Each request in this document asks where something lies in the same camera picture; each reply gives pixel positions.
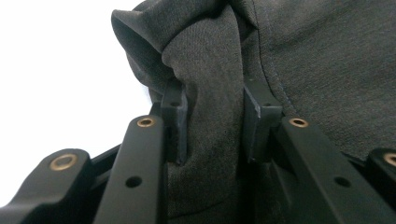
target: white background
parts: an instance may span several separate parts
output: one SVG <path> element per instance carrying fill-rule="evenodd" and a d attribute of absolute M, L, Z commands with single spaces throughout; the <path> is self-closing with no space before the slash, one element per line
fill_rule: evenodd
<path fill-rule="evenodd" d="M 52 152 L 95 157 L 149 112 L 110 22 L 139 2 L 0 2 L 0 206 Z"/>

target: brass grommet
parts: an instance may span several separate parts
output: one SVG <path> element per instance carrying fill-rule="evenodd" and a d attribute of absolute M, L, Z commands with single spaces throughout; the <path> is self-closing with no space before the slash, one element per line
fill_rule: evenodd
<path fill-rule="evenodd" d="M 396 153 L 387 153 L 384 155 L 384 160 L 392 166 L 396 166 Z"/>
<path fill-rule="evenodd" d="M 69 161 L 65 164 L 58 164 L 58 162 L 62 159 L 69 159 Z M 77 156 L 75 154 L 64 154 L 53 160 L 50 163 L 49 167 L 53 171 L 62 171 L 72 167 L 74 164 L 76 164 L 76 162 L 77 162 Z"/>
<path fill-rule="evenodd" d="M 143 118 L 137 122 L 137 126 L 142 128 L 148 128 L 155 124 L 155 120 L 151 118 Z"/>
<path fill-rule="evenodd" d="M 289 123 L 299 128 L 306 128 L 309 125 L 308 122 L 304 119 L 290 119 Z"/>

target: dark gray fabric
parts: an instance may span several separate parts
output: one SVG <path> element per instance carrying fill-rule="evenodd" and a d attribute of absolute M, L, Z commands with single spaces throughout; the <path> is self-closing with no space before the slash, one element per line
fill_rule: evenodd
<path fill-rule="evenodd" d="M 187 87 L 190 152 L 184 167 L 170 167 L 172 221 L 235 220 L 233 205 L 222 202 L 236 186 L 243 76 L 268 83 L 286 115 L 318 123 L 352 156 L 396 148 L 395 5 L 149 0 L 114 11 L 116 36 L 152 99 L 161 99 L 169 77 Z M 258 219 L 282 222 L 271 188 L 262 185 L 258 198 L 273 216 Z"/>
<path fill-rule="evenodd" d="M 255 10 L 262 68 L 287 115 L 313 120 L 361 159 L 396 147 L 395 1 L 275 0 Z"/>
<path fill-rule="evenodd" d="M 158 93 L 170 76 L 186 85 L 189 158 L 183 167 L 169 167 L 170 217 L 220 203 L 236 185 L 243 112 L 241 47 L 231 7 L 214 7 L 218 5 L 146 2 L 112 17 L 140 81 Z"/>

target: fabric seam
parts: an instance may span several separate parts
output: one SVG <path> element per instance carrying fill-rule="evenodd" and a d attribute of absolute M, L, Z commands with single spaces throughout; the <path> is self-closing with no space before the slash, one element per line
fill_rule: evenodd
<path fill-rule="evenodd" d="M 263 62 L 262 62 L 262 39 L 261 39 L 261 31 L 260 31 L 259 19 L 258 19 L 258 16 L 257 16 L 256 4 L 254 3 L 254 0 L 251 0 L 251 2 L 252 2 L 252 5 L 253 5 L 253 8 L 254 8 L 254 16 L 255 16 L 255 18 L 256 18 L 256 23 L 257 23 L 257 26 L 258 26 L 260 65 L 261 65 L 261 67 L 262 67 L 262 72 L 264 73 L 264 76 L 265 76 L 265 79 L 266 79 L 266 81 L 267 81 L 267 83 L 268 83 L 269 88 L 271 89 L 272 92 L 274 92 L 274 91 L 272 90 L 272 88 L 271 88 L 270 81 L 269 81 L 267 75 L 265 74 L 265 70 L 264 70 L 264 66 L 263 66 Z M 272 29 L 271 29 L 271 25 L 270 25 L 269 18 L 268 18 L 268 13 L 267 13 L 266 10 L 264 10 L 264 14 L 265 14 L 265 19 L 266 19 L 267 27 L 268 27 L 267 30 L 268 30 L 268 32 L 269 32 L 269 40 L 272 41 L 272 34 L 273 34 L 273 32 L 272 32 Z M 280 80 L 280 77 L 279 77 L 279 75 L 278 75 L 278 73 L 277 73 L 277 71 L 276 71 L 276 69 L 275 69 L 275 66 L 274 66 L 274 63 L 273 63 L 273 59 L 272 59 L 271 52 L 268 52 L 268 58 L 269 58 L 269 61 L 270 61 L 269 63 L 270 63 L 270 66 L 271 66 L 271 70 L 273 70 L 273 75 L 274 75 L 276 81 L 278 82 L 278 85 L 277 85 L 277 86 L 278 86 L 278 87 L 280 88 L 280 90 L 283 92 L 283 95 L 284 95 L 284 97 L 286 98 L 286 100 L 287 100 L 287 102 L 289 103 L 289 105 L 291 106 L 293 112 L 294 112 L 296 115 L 299 116 L 299 114 L 297 113 L 296 108 L 294 107 L 293 103 L 291 102 L 291 99 L 289 98 L 289 96 L 288 96 L 288 95 L 286 94 L 286 92 L 285 92 L 285 89 L 284 89 L 284 86 L 283 86 L 283 84 L 282 84 L 282 81 Z"/>

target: hole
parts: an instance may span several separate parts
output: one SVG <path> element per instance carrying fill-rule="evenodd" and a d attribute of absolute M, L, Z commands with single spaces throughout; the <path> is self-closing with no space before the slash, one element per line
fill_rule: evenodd
<path fill-rule="evenodd" d="M 343 178 L 341 176 L 337 176 L 334 179 L 334 181 L 335 181 L 335 183 L 337 183 L 338 185 L 340 185 L 340 186 L 342 186 L 344 188 L 349 188 L 350 187 L 350 182 L 347 179 L 345 179 L 345 178 Z"/>
<path fill-rule="evenodd" d="M 180 104 L 178 102 L 172 102 L 171 106 L 180 106 Z"/>
<path fill-rule="evenodd" d="M 136 188 L 141 184 L 142 184 L 142 178 L 140 178 L 139 176 L 132 176 L 129 179 L 127 179 L 125 182 L 126 187 L 130 189 Z"/>
<path fill-rule="evenodd" d="M 53 171 L 62 171 L 72 167 L 76 162 L 77 156 L 75 154 L 64 154 L 53 160 L 49 168 Z"/>
<path fill-rule="evenodd" d="M 384 155 L 384 160 L 392 166 L 396 166 L 396 153 L 387 153 Z"/>
<path fill-rule="evenodd" d="M 295 120 L 294 123 L 299 125 L 305 125 L 305 122 L 303 122 L 302 120 Z"/>
<path fill-rule="evenodd" d="M 149 120 L 149 119 L 144 119 L 144 120 L 142 120 L 142 122 L 140 122 L 141 124 L 143 124 L 143 125 L 149 125 L 150 123 L 151 123 L 151 120 Z"/>
<path fill-rule="evenodd" d="M 308 122 L 304 119 L 291 119 L 289 120 L 289 123 L 293 126 L 299 127 L 299 128 L 306 128 L 308 127 Z"/>
<path fill-rule="evenodd" d="M 154 119 L 144 118 L 144 119 L 139 120 L 137 122 L 137 125 L 142 128 L 147 128 L 147 127 L 154 125 L 154 123 L 155 123 Z"/>

